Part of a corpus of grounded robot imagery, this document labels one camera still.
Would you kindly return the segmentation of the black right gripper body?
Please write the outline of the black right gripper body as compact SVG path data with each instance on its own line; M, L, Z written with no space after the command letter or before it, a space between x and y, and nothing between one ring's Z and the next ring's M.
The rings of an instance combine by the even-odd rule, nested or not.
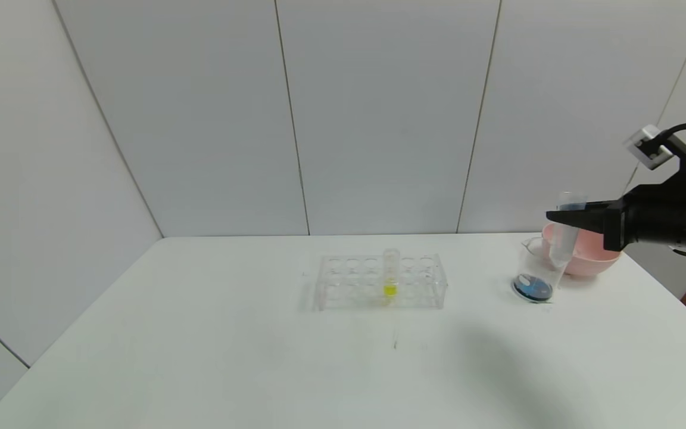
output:
M637 243L686 250L686 199L627 195L606 209L603 234L609 250L623 250Z

